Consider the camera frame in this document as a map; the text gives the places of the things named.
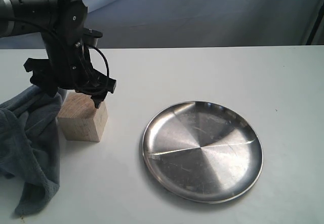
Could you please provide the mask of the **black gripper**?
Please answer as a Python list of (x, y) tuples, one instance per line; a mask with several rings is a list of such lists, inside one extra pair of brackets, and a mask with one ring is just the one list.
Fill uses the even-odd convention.
[[(58, 88), (98, 94), (91, 96), (94, 107), (98, 109), (107, 92), (113, 93), (116, 88), (116, 80), (109, 76), (109, 65), (103, 53), (97, 47), (84, 44), (83, 34), (72, 45), (52, 32), (42, 32), (41, 36), (48, 58), (26, 60), (24, 68), (27, 72), (32, 72), (30, 82), (51, 97), (56, 95)], [(90, 48), (102, 56), (106, 74), (94, 69)]]

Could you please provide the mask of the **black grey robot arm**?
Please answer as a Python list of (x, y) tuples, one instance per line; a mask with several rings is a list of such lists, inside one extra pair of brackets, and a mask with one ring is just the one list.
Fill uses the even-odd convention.
[(103, 34), (85, 28), (87, 14), (83, 0), (1, 0), (1, 37), (40, 33), (47, 58), (26, 60), (30, 82), (49, 96), (59, 89), (89, 95), (99, 108), (116, 80), (91, 63), (90, 50)]

